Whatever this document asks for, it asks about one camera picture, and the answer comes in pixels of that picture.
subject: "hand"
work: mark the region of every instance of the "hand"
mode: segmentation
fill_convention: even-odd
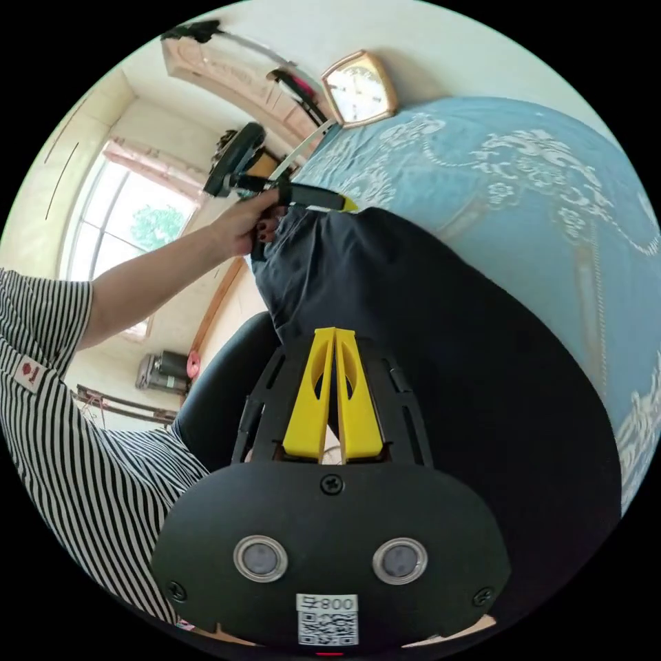
[[[278,191],[270,190],[249,200],[241,200],[227,209],[211,227],[220,239],[226,259],[242,257],[253,249],[253,230],[262,243],[271,243],[283,207],[276,207]]]

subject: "striped shirt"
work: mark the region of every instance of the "striped shirt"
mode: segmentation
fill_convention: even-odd
[[[35,507],[90,578],[176,624],[149,570],[163,521],[207,474],[173,431],[100,429],[63,378],[92,307],[91,282],[0,269],[0,424]]]

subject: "pink curtain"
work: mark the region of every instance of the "pink curtain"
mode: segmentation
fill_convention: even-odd
[[[117,136],[110,138],[103,155],[198,205],[204,200],[207,173],[175,156]]]

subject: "yellow bracket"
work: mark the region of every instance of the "yellow bracket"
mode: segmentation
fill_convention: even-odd
[[[344,198],[344,206],[342,207],[344,213],[351,213],[352,211],[360,211],[358,205],[349,198]]]
[[[352,330],[335,331],[337,413],[342,462],[378,457],[383,449],[379,423]],[[349,395],[347,382],[351,387]]]
[[[334,328],[319,328],[315,331],[301,387],[282,443],[284,451],[292,457],[321,461],[324,455],[334,343]],[[322,389],[318,399],[315,389],[321,378]]]
[[[320,328],[315,331],[285,434],[284,451],[293,457],[316,459],[319,462],[322,460],[331,399],[333,349],[337,366],[337,411],[342,461],[345,463],[352,459],[377,457],[383,449],[383,441],[355,333],[339,328]],[[322,387],[317,397],[315,390],[319,379],[322,379]]]

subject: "bed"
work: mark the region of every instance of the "bed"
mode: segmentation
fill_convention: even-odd
[[[549,326],[607,409],[625,512],[661,433],[661,235],[627,157],[546,107],[447,98],[335,127],[295,180],[418,224]]]

